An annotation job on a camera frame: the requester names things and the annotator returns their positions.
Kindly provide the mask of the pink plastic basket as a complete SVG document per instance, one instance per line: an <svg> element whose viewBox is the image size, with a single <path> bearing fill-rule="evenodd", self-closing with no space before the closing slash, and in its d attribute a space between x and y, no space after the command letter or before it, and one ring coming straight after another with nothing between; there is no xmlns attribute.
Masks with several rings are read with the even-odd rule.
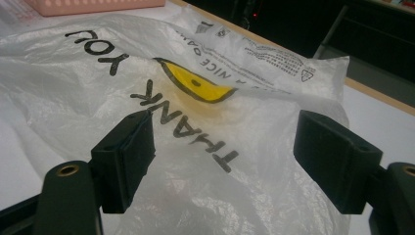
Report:
<svg viewBox="0 0 415 235"><path fill-rule="evenodd" d="M162 7L166 0L24 0L44 17Z"/></svg>

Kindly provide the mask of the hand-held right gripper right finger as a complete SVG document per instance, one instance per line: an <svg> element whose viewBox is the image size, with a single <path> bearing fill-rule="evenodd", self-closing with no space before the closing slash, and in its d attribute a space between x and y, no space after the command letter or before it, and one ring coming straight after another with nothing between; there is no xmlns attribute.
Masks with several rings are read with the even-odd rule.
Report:
<svg viewBox="0 0 415 235"><path fill-rule="evenodd" d="M367 182L380 166L382 154L333 119L300 111L294 156L339 212L363 212Z"/></svg>

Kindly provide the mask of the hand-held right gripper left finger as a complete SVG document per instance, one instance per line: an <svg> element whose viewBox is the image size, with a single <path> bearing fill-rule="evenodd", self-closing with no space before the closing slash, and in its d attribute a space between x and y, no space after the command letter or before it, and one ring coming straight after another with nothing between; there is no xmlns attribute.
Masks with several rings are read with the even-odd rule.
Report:
<svg viewBox="0 0 415 235"><path fill-rule="evenodd" d="M155 157L153 114L126 116L91 151L104 213L124 213Z"/></svg>

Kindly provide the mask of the white printed plastic bag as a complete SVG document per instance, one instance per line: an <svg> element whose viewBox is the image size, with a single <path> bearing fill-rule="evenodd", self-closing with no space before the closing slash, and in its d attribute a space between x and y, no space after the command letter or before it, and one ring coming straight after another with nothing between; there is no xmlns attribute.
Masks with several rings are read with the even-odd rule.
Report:
<svg viewBox="0 0 415 235"><path fill-rule="evenodd" d="M0 210L87 160L126 115L153 114L156 157L109 235L347 235L296 162L303 110L346 122L345 58L313 60L186 8L0 37Z"/></svg>

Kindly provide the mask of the dark metal stand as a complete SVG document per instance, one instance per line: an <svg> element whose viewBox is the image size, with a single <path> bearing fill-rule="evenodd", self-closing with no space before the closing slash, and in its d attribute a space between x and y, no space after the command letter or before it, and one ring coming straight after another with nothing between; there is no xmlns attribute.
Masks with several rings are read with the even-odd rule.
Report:
<svg viewBox="0 0 415 235"><path fill-rule="evenodd" d="M325 46L415 83L415 10L381 0L323 0Z"/></svg>

